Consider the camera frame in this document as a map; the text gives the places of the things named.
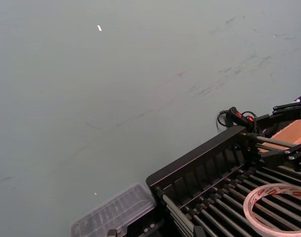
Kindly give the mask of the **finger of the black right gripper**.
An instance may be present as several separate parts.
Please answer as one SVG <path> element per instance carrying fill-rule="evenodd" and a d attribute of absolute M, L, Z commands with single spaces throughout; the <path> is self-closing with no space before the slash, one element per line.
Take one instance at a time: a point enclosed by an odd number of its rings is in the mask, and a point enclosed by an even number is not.
<path fill-rule="evenodd" d="M 301 144 L 285 150 L 287 161 L 293 166 L 294 171 L 301 171 Z"/>
<path fill-rule="evenodd" d="M 295 115 L 301 112 L 301 101 L 273 107 L 274 115 Z"/>

